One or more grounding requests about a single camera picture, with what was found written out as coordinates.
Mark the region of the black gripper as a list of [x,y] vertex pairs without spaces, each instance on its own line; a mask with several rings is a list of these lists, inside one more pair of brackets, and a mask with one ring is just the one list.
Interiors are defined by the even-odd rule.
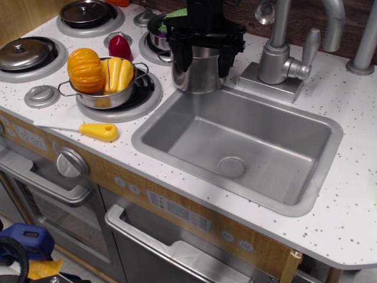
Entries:
[[234,53],[243,52],[245,27],[229,21],[223,14],[223,1],[187,1],[186,14],[168,15],[167,42],[178,68],[186,72],[192,63],[192,47],[219,50],[219,77],[227,77]]

